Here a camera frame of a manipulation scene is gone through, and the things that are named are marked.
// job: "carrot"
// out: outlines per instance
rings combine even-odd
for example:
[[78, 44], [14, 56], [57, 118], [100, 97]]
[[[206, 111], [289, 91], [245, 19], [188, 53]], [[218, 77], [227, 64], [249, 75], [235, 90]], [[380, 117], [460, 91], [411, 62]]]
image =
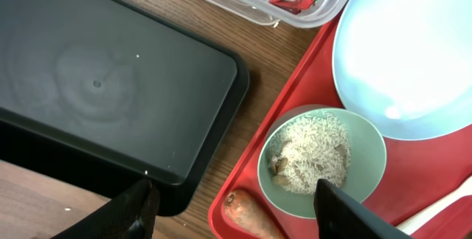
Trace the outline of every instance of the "carrot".
[[250, 234], [262, 239], [284, 239], [281, 231], [257, 202], [243, 190], [234, 190], [224, 201], [228, 218]]

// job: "white utensil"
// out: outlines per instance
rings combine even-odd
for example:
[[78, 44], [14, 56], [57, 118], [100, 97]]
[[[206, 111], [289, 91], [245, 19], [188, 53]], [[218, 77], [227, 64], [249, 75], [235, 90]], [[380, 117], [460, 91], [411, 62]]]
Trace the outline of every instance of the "white utensil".
[[399, 224], [397, 228], [407, 235], [411, 235], [446, 207], [468, 195], [472, 195], [472, 176], [465, 180], [456, 190]]

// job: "green bowl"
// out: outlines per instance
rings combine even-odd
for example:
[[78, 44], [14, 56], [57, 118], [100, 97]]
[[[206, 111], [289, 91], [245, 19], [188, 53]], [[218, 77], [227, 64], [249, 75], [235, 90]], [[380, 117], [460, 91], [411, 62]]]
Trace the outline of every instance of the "green bowl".
[[265, 197], [283, 212], [300, 218], [316, 218], [313, 208], [313, 195], [301, 195], [285, 191], [272, 182], [274, 174], [270, 168], [271, 153], [268, 150], [271, 140], [278, 130], [291, 124], [297, 117], [310, 115], [323, 117], [330, 112], [347, 126], [351, 147], [351, 162], [347, 168], [347, 178], [342, 190], [362, 202], [375, 190], [384, 175], [386, 166], [386, 147], [384, 138], [377, 128], [367, 119], [340, 108], [322, 105], [304, 105], [280, 117], [268, 130], [268, 137], [259, 157], [257, 178]]

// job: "rice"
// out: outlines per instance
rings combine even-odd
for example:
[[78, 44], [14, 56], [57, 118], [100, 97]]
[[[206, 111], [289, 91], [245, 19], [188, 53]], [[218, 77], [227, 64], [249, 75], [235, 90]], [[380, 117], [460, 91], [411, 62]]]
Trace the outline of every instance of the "rice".
[[314, 194], [319, 179], [341, 187], [350, 164], [347, 128], [338, 117], [302, 115], [274, 135], [270, 151], [278, 160], [287, 159], [277, 173], [288, 182], [283, 188], [293, 193]]

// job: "wooden table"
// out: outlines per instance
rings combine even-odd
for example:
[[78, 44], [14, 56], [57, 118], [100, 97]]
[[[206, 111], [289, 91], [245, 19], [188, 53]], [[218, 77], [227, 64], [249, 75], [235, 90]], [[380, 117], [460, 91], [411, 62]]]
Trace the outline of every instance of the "wooden table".
[[[204, 0], [128, 0], [240, 53], [251, 88], [189, 208], [157, 218], [153, 238], [213, 238], [209, 205], [251, 140], [317, 29], [281, 23], [261, 27]], [[46, 239], [75, 224], [108, 199], [0, 162], [0, 238]]]

